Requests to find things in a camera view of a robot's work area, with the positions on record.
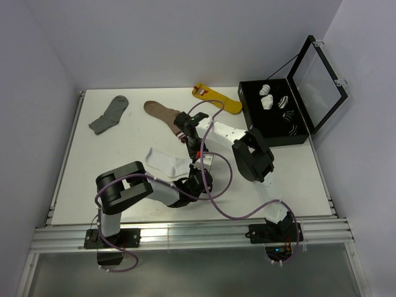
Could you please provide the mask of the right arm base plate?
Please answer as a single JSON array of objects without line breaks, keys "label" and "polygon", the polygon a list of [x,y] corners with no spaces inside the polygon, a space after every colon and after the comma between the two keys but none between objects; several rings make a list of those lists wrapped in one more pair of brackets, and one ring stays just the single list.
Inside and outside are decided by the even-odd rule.
[{"label": "right arm base plate", "polygon": [[304,240],[300,224],[298,224],[298,229],[292,224],[285,230],[269,223],[250,224],[245,237],[250,240],[251,244],[286,243],[287,241],[296,243],[297,238],[299,238],[299,241]]}]

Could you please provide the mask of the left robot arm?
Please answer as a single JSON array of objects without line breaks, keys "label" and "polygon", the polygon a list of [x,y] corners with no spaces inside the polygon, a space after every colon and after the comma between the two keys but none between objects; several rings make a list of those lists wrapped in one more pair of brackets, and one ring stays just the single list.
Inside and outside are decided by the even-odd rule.
[{"label": "left robot arm", "polygon": [[199,200],[205,193],[204,181],[212,189],[208,170],[190,169],[187,178],[162,181],[146,172],[142,162],[134,161],[99,175],[95,182],[98,207],[98,240],[106,247],[121,239],[122,213],[143,199],[161,202],[169,208],[181,208]]}]

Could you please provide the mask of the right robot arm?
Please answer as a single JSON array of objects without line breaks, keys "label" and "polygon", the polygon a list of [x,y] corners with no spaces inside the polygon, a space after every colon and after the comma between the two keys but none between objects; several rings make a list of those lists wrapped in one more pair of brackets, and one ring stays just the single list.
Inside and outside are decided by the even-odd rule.
[{"label": "right robot arm", "polygon": [[[281,241],[289,234],[289,227],[294,223],[295,215],[290,207],[280,199],[280,196],[271,185],[273,178],[273,153],[265,142],[262,134],[256,128],[248,131],[236,129],[214,120],[204,113],[191,117],[183,112],[175,117],[174,125],[186,135],[185,143],[194,166],[200,170],[203,192],[216,210],[230,220],[245,220],[253,216],[266,206],[271,206],[271,211],[265,213],[265,223],[268,225],[268,234],[274,241]],[[205,168],[207,156],[221,155],[209,152],[205,141],[214,141],[232,150],[240,175],[255,185],[258,193],[269,198],[267,202],[242,217],[232,217],[222,211],[214,202],[210,193],[209,182],[212,180],[210,170]]]}]

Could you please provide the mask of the white sock black stripes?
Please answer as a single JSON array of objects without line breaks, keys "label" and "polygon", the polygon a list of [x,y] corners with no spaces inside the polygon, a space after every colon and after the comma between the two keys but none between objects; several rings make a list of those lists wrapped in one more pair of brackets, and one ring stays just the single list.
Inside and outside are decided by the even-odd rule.
[{"label": "white sock black stripes", "polygon": [[161,171],[169,178],[176,178],[189,172],[189,159],[170,157],[155,148],[148,150],[145,162],[149,167]]}]

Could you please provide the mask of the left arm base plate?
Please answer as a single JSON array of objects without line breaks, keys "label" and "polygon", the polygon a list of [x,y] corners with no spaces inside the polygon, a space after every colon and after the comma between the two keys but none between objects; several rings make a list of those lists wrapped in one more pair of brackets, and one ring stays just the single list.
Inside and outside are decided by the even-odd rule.
[{"label": "left arm base plate", "polygon": [[[122,248],[137,248],[140,244],[139,228],[123,228],[116,235],[107,237],[107,240]],[[84,249],[104,249],[110,246],[101,238],[97,229],[88,229],[85,235]]]}]

